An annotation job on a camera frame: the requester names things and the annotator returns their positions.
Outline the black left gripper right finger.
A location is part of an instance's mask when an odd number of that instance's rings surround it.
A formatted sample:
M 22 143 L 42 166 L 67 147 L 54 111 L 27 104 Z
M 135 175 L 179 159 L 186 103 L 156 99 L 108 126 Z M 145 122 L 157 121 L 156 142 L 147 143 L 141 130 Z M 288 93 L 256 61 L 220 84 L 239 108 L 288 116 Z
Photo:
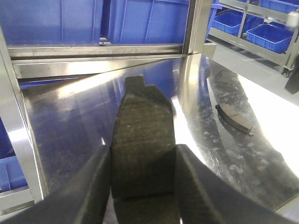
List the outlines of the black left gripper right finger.
M 290 224 L 211 171 L 187 145 L 176 146 L 175 196 L 185 224 Z

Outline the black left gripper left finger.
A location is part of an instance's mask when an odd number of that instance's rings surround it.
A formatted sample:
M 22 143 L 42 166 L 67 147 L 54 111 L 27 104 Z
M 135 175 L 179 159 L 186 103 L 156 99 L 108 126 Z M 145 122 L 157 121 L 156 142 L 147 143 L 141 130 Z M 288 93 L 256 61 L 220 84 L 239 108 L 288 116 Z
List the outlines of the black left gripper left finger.
M 111 152 L 100 146 L 68 183 L 5 224 L 101 224 L 110 191 Z

